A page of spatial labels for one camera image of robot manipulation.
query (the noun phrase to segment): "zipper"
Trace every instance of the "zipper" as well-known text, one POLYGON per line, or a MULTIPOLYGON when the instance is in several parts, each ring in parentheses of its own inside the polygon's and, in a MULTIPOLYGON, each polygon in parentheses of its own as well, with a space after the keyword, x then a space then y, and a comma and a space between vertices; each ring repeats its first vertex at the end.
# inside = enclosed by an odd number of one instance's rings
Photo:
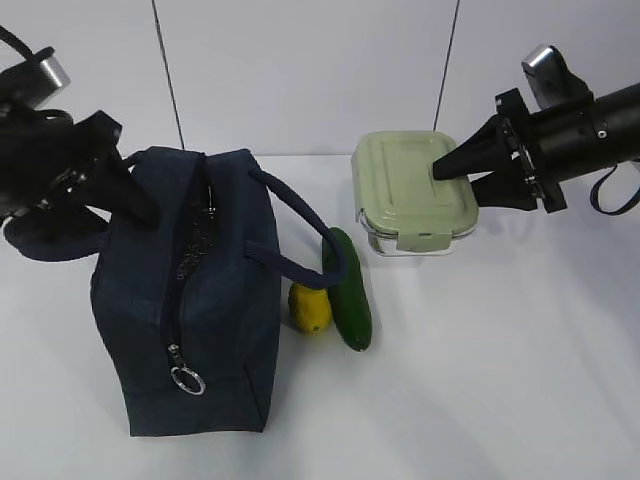
POLYGON ((208 222, 205 222, 204 225, 206 230, 212 227, 215 212, 211 187, 207 185, 202 168, 204 158, 202 156, 196 165, 176 219, 169 280, 165 290, 165 305, 161 318, 162 337, 168 354, 171 378, 180 389, 190 395, 202 395, 206 389, 202 377, 190 369, 184 361, 180 326, 182 294, 189 276, 197 267, 202 256, 203 238, 194 238, 194 235, 200 233, 197 227, 201 225, 198 222, 202 219, 198 217, 198 214, 207 213, 208 222))

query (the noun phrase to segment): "black strap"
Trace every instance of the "black strap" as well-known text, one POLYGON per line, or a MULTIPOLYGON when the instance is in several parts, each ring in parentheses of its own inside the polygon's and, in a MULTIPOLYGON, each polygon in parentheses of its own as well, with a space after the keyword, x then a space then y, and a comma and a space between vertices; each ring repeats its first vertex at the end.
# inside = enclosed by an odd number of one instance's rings
POLYGON ((591 206, 594 208, 594 210, 596 210, 597 212, 600 212, 600 213, 602 213, 604 215, 609 215, 611 217, 617 217, 618 215, 622 215, 624 213, 627 213, 633 207, 638 205, 638 203, 640 203, 640 188, 638 188, 638 191, 633 194, 633 196, 629 199, 629 201, 627 203, 625 203, 622 207, 620 207, 618 210, 605 211, 605 210, 602 209, 602 207, 600 206, 600 189, 602 188, 602 185, 604 185, 604 182, 606 182, 607 179, 611 175, 613 175, 613 173, 617 169, 618 169, 618 165, 613 167, 609 171, 609 173, 607 173, 604 177, 602 177, 600 180, 598 180, 593 185, 593 188, 591 189, 591 195, 589 197, 589 201, 591 202, 591 206))
POLYGON ((33 57, 31 49, 18 37, 16 37, 9 30, 0 25, 0 40, 13 48, 16 52, 24 57, 25 60, 29 60, 33 57))
POLYGON ((333 232, 329 230, 313 209, 282 180, 258 168, 250 169, 249 175, 271 190, 282 202, 300 215, 316 232, 322 235, 336 256, 337 268, 335 271, 317 273, 289 260, 279 252, 274 252, 251 240, 248 240, 246 243, 245 254, 263 265, 280 272, 288 279, 309 288, 320 290, 339 284, 347 273, 347 257, 333 232))

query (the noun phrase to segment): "zipper pull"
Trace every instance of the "zipper pull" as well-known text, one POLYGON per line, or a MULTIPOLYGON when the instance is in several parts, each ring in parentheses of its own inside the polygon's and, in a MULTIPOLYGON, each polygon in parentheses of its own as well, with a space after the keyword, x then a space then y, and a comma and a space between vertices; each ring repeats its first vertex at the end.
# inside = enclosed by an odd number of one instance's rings
POLYGON ((173 382, 190 395, 202 395, 207 388, 207 385, 204 383, 204 380, 200 375, 187 367, 182 355, 180 354, 180 347, 175 343, 172 343, 169 345, 167 350, 169 351, 169 355, 171 356, 171 360, 174 364, 171 368, 171 378, 173 379, 173 382), (193 381, 189 383, 195 382, 197 384, 197 388, 192 388, 184 383, 182 378, 185 378, 185 376, 190 377, 193 381))

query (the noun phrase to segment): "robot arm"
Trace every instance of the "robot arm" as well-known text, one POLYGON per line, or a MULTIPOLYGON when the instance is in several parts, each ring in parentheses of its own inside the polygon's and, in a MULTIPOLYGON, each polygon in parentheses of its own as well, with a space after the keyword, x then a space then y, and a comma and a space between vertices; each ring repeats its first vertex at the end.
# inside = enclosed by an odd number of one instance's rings
POLYGON ((560 183, 640 157, 640 83, 594 99, 560 52, 540 46, 522 63, 541 111, 517 89, 496 97, 497 114, 434 164, 446 180, 472 173, 481 207, 567 208, 560 183))
POLYGON ((16 245, 55 243, 106 229, 87 206, 152 226, 158 208, 129 175, 116 145, 122 127, 104 112, 74 124, 37 110, 69 84, 51 47, 33 53, 0 26, 24 61, 0 73, 0 226, 16 245))

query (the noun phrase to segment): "food container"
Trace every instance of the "food container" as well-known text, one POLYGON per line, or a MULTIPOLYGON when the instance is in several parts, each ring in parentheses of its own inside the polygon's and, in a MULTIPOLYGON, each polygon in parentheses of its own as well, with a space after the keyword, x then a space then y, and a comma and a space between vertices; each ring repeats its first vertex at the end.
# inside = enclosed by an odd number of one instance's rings
POLYGON ((473 231, 478 203, 468 178, 436 181, 433 163, 455 148, 430 131, 366 135, 351 159, 356 221, 381 255, 441 255, 473 231))

